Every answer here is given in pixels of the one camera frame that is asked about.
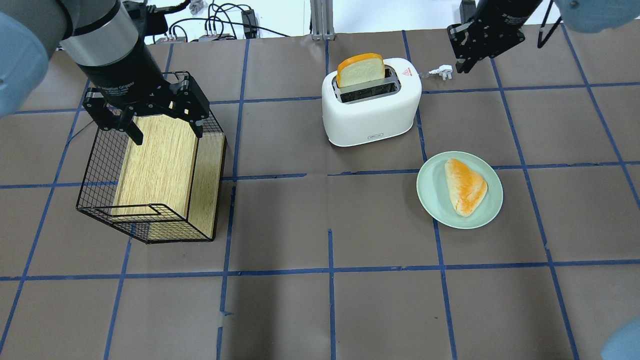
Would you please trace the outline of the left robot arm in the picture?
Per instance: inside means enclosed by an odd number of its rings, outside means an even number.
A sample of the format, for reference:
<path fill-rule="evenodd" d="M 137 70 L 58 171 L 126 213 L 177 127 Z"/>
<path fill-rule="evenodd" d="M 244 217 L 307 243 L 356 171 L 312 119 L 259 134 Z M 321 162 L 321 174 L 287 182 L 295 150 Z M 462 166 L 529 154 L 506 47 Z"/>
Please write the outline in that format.
<path fill-rule="evenodd" d="M 137 145 L 143 133 L 134 117 L 165 115 L 189 123 L 201 138 L 210 103 L 189 74 L 164 78 L 144 39 L 168 29 L 169 7 L 132 0 L 3 0 L 0 4 L 0 112 L 17 112 L 41 84 L 61 46 L 93 88 L 82 106 L 101 130 L 126 133 Z"/>

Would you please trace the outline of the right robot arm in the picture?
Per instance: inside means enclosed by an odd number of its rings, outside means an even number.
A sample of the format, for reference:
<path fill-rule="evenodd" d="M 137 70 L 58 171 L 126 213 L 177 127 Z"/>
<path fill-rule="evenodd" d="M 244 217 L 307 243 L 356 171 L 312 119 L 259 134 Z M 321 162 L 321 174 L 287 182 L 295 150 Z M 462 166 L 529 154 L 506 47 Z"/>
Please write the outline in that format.
<path fill-rule="evenodd" d="M 539 0 L 464 0 L 461 22 L 446 32 L 455 54 L 455 70 L 469 73 L 483 59 L 494 59 L 525 41 L 522 26 L 540 6 Z M 537 47 L 542 48 L 560 23 L 583 34 L 622 27 L 639 16 L 637 0 L 551 0 L 559 18 L 549 30 L 541 24 Z M 615 331 L 601 350 L 604 360 L 639 358 L 639 320 Z"/>

